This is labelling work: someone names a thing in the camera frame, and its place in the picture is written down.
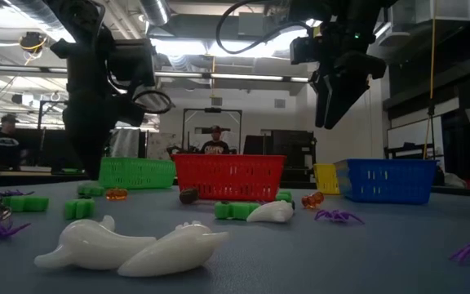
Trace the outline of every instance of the yellow basket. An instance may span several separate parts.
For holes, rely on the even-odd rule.
[[[313,170],[319,191],[323,194],[340,194],[334,164],[315,164]]]

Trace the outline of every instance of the table surface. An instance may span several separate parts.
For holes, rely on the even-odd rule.
[[[352,212],[365,225],[314,221],[297,207],[289,224],[216,220],[212,203],[180,204],[178,189],[134,191],[124,202],[96,199],[95,220],[111,215],[118,234],[160,238],[185,221],[200,221],[230,240],[203,267],[158,278],[124,278],[115,271],[36,268],[52,251],[64,202],[78,182],[20,186],[51,198],[44,213],[16,213],[32,225],[0,241],[0,293],[470,293],[470,261],[448,257],[470,243],[470,197],[433,194],[428,205],[353,203],[326,197],[324,209]],[[292,190],[300,206],[307,190]]]

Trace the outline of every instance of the person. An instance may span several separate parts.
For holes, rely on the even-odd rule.
[[[202,154],[229,154],[228,144],[220,140],[222,130],[219,126],[213,126],[211,128],[211,139],[207,141],[201,149]]]
[[[17,119],[12,114],[1,118],[0,131],[0,166],[19,170],[20,161],[26,156],[24,144],[15,136]]]

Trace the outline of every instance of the red basket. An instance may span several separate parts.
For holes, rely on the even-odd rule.
[[[175,154],[179,189],[200,199],[274,201],[285,156]]]

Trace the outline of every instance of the blue basket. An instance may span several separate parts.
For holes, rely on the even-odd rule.
[[[335,163],[340,193],[355,202],[429,202],[437,162],[418,159],[348,159]]]

